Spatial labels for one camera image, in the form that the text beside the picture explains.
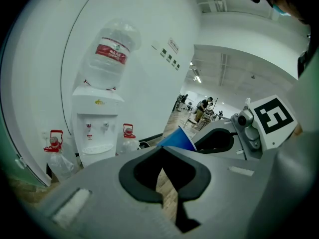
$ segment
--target red label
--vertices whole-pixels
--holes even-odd
[[[99,54],[102,56],[112,58],[116,61],[119,61],[123,65],[125,65],[125,62],[127,60],[127,56],[124,53],[118,52],[118,51],[112,49],[110,46],[106,46],[103,44],[99,44],[99,46],[96,49],[95,54]]]

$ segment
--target ceiling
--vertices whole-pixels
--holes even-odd
[[[271,20],[302,36],[309,33],[308,27],[290,16],[280,15],[263,0],[258,4],[250,0],[196,2],[205,14],[228,11],[248,13]],[[266,60],[227,48],[196,45],[192,63],[193,67],[191,66],[187,73],[187,80],[192,81],[198,74],[203,85],[224,87],[236,94],[249,95],[256,99],[274,94],[284,95],[296,81],[291,75]]]
[[[262,58],[229,48],[196,45],[192,63],[186,76],[188,81],[198,75],[202,85],[226,88],[254,99],[284,95],[296,81]]]
[[[254,3],[250,0],[196,0],[202,13],[242,12],[273,20],[283,27],[306,36],[310,29],[302,25],[297,19],[282,16],[276,12],[265,0]]]

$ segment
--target water bottle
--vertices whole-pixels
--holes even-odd
[[[47,163],[59,181],[68,179],[80,170],[71,147],[65,143],[62,145],[55,136],[50,138],[50,144]]]
[[[96,36],[85,56],[81,74],[94,88],[118,88],[127,58],[140,45],[141,34],[133,24],[114,19]]]
[[[139,145],[140,142],[137,141],[135,135],[133,135],[133,125],[123,124],[123,141],[119,154],[127,154],[131,151],[137,150]]]

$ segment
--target dispenser tap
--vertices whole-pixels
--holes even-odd
[[[108,122],[104,122],[103,123],[103,128],[105,131],[107,131],[109,129],[109,123]]]
[[[87,128],[87,130],[88,130],[88,132],[90,132],[91,131],[91,123],[86,123],[86,128]]]

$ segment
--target blue object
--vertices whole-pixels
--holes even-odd
[[[289,13],[284,12],[284,11],[281,10],[277,5],[274,4],[273,6],[274,6],[274,10],[276,10],[277,12],[279,12],[281,15],[283,15],[283,16],[290,16]]]
[[[176,131],[174,131],[163,141],[158,143],[158,146],[174,146],[190,151],[197,150],[192,140],[188,137],[184,129],[182,129],[180,126]]]

